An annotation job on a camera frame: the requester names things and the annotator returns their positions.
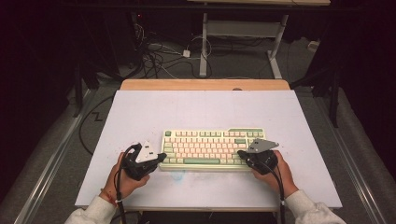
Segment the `spacebar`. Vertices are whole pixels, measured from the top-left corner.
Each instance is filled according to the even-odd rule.
[[[219,159],[184,159],[184,164],[220,164]]]

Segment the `gray carpet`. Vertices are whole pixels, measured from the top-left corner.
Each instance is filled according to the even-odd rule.
[[[259,46],[246,47],[242,45],[217,47],[209,56],[211,64],[211,78],[272,78],[268,62],[264,51],[271,48],[270,40],[263,40]],[[283,78],[288,82],[303,77],[314,53],[306,50],[308,41],[302,39],[291,45],[282,43],[277,55],[277,61]],[[181,52],[183,48],[178,45],[167,44],[169,48]],[[163,55],[166,60],[172,60],[176,56],[169,54]],[[198,61],[184,60],[192,62],[193,73],[198,74]],[[130,71],[128,66],[124,65],[121,70],[125,73]],[[191,65],[180,63],[162,70],[159,78],[193,78]],[[140,73],[135,78],[143,77]],[[103,75],[100,75],[101,86],[93,92],[91,102],[86,102],[86,111],[101,103],[107,97],[111,97],[119,88],[120,84],[109,81]],[[339,128],[334,128],[329,124],[326,115],[323,115],[322,105],[326,105],[327,99],[318,99],[312,97],[309,88],[299,88],[297,90],[302,109],[310,126],[310,129],[317,141],[319,150],[329,169],[331,177],[336,185],[336,189],[343,203],[343,208],[334,211],[335,214],[343,218],[347,223],[395,223],[396,209],[392,206],[395,202],[395,183],[392,177],[385,169],[382,161],[378,158],[369,139],[364,133],[359,121],[350,109],[347,98],[340,92],[340,105],[338,110]],[[34,154],[26,163],[21,175],[15,182],[11,192],[8,194],[0,207],[0,223],[14,223],[19,212],[23,208],[26,200],[31,194],[35,183],[41,176],[53,152],[58,148],[66,131],[73,122],[74,108],[71,94],[71,105],[64,111],[59,119],[52,125],[46,136],[40,141]],[[111,107],[111,100],[104,101],[101,105],[93,110],[81,128],[81,138],[86,148],[94,152],[100,133],[106,122],[106,116]],[[373,222],[373,218],[368,212],[367,204],[364,204],[359,191],[359,183],[354,181],[353,174],[348,168],[348,164],[343,159],[342,147],[340,140],[337,139],[339,133],[342,137],[342,143],[345,143],[351,153],[356,165],[361,171],[364,182],[370,189],[380,213],[385,220]],[[85,172],[90,164],[91,155],[84,149],[75,131],[70,139],[69,147],[65,153],[64,159],[53,178],[49,190],[45,194],[43,201],[38,207],[32,223],[64,223],[69,214],[73,212],[78,190]],[[293,223],[293,217],[288,211],[287,223]]]

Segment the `wrist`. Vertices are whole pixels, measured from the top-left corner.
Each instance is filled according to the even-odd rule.
[[[113,196],[111,193],[109,193],[108,191],[106,191],[105,189],[101,189],[101,193],[99,194],[99,197],[101,197],[103,200],[113,204],[115,207],[117,207],[117,203],[116,203],[116,197]]]
[[[284,188],[284,191],[285,191],[285,198],[288,198],[295,191],[299,190],[297,188],[297,186],[295,186],[294,184],[290,184],[290,185],[287,185],[287,186],[284,185],[283,188]]]

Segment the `person's right hand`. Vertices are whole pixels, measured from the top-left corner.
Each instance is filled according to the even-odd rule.
[[[289,165],[283,160],[283,157],[278,150],[274,150],[274,153],[276,154],[277,157],[277,167],[274,169],[274,171],[279,177],[279,179],[280,177],[282,177],[283,190],[285,192],[285,198],[287,198],[292,193],[297,191],[298,188],[294,184]],[[252,169],[252,173],[254,174],[254,177],[256,177],[261,181],[264,181],[271,187],[271,189],[279,193],[279,185],[277,184],[277,181],[272,173],[261,175],[259,172],[253,169]]]

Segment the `desk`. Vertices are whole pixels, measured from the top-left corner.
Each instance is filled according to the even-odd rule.
[[[297,186],[311,199],[342,207],[298,99],[285,84],[284,80],[125,80],[114,98],[76,206],[87,206],[99,193],[119,153],[131,144],[149,140],[154,147],[160,146],[165,129],[251,126],[263,127],[267,138],[280,144],[278,149]],[[234,88],[244,91],[229,91]],[[257,109],[248,110],[252,105]],[[140,211],[276,211],[279,205],[278,196],[251,172],[160,169],[123,203],[126,209]]]
[[[189,0],[193,2],[228,3],[228,4],[256,4],[256,5],[286,5],[286,6],[328,6],[330,0]],[[202,31],[202,53],[200,62],[200,77],[206,77],[207,67],[207,36],[232,35],[253,37],[274,37],[272,50],[267,51],[269,64],[274,78],[282,78],[276,62],[276,53],[282,40],[289,15],[283,15],[281,22],[253,22],[253,21],[210,21],[204,13]]]

